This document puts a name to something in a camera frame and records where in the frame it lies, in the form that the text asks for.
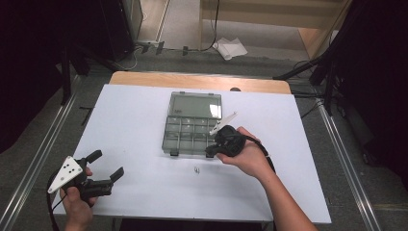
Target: hand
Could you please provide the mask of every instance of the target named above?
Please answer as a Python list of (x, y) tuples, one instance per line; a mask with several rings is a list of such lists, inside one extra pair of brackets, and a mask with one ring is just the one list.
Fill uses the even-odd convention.
[[(92, 176), (92, 172), (87, 167), (87, 176)], [(66, 198), (63, 205), (67, 215), (65, 231), (67, 230), (87, 230), (92, 222), (93, 212), (87, 202), (81, 199), (81, 195), (76, 187), (70, 187), (66, 190)], [(60, 189), (60, 197), (64, 198), (65, 192)], [(90, 198), (89, 204), (96, 203), (97, 198)]]
[[(237, 131), (243, 135), (247, 135), (255, 140), (258, 140), (243, 127), (239, 127)], [(260, 177), (263, 177), (265, 174), (270, 174), (273, 172), (264, 153), (253, 141), (246, 141), (242, 152), (235, 157), (228, 157), (221, 153), (217, 153), (217, 157), (224, 164), (236, 166), (246, 174), (257, 179), (260, 179)]]

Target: gray floor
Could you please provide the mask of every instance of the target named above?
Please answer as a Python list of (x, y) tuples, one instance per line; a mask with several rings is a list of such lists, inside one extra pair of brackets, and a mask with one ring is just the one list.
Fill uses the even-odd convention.
[[(293, 43), (294, 47), (300, 47), (298, 40), (294, 39)], [(293, 52), (290, 47), (285, 49), (288, 50), (287, 54)], [(181, 51), (164, 50), (161, 55), (155, 55), (154, 48), (144, 54), (139, 50), (136, 52), (136, 57), (138, 65), (132, 71), (216, 73), (260, 79), (270, 79), (272, 76), (286, 73), (293, 69), (298, 60), (304, 58), (300, 56), (296, 59), (271, 59), (262, 53), (256, 53), (253, 56), (236, 57), (226, 62), (215, 51), (190, 52), (187, 56), (182, 56)], [(121, 64), (132, 66), (134, 61), (133, 57), (129, 57)], [(51, 172), (61, 166), (64, 157), (74, 153), (81, 138), (85, 129), (82, 123), (86, 118), (87, 111), (81, 110), (80, 107), (93, 107), (103, 85), (107, 84), (112, 76), (112, 72), (105, 67), (92, 61), (89, 63), (91, 72), (88, 77), (81, 77), (82, 84), (77, 89), (78, 93), (72, 109), (16, 219), (13, 230), (51, 230), (45, 204), (46, 182)], [(311, 88), (307, 84), (309, 75), (310, 72), (305, 71), (299, 74), (299, 77), (293, 77), (289, 80), (291, 89), (310, 90)], [(2, 211), (6, 210), (16, 185), (21, 181), (26, 169), (35, 157), (54, 116), (60, 109), (61, 99), (62, 93), (58, 91), (30, 123), (18, 142), (0, 154), (0, 209)], [(316, 101), (313, 98), (296, 99), (296, 103), (299, 113), (303, 115), (315, 105)], [(337, 112), (336, 104), (333, 104), (333, 113), (339, 133), (342, 135), (348, 154), (369, 196), (382, 229), (406, 230), (408, 226), (406, 219), (408, 218), (408, 192), (403, 189), (399, 178), (387, 168), (370, 167), (363, 162), (359, 144), (355, 140), (346, 119)], [(319, 230), (366, 230), (319, 110), (313, 110), (302, 121), (333, 220), (332, 224), (318, 224)], [(57, 221), (60, 227), (63, 227), (64, 217), (58, 217)], [(112, 218), (96, 217), (90, 230), (111, 230), (111, 222)]]

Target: gray plastic box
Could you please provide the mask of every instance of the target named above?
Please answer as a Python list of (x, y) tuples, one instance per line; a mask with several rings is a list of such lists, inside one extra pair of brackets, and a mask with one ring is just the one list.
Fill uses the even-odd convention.
[(168, 106), (162, 149), (171, 156), (205, 155), (215, 144), (210, 130), (222, 119), (221, 95), (213, 93), (173, 92)]

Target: white table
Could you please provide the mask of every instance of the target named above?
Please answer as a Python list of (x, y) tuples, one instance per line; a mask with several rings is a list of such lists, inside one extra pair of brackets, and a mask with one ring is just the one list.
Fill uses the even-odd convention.
[[(170, 157), (162, 141), (173, 91), (212, 92), (222, 97), (224, 116), (261, 139), (277, 174), (312, 222), (331, 222), (294, 98), (290, 94), (106, 85), (74, 158), (101, 149), (89, 165), (93, 180), (108, 179), (119, 167), (124, 176), (112, 195), (99, 198), (95, 215), (271, 221), (259, 182), (217, 158)], [(63, 206), (55, 214), (64, 214)]]

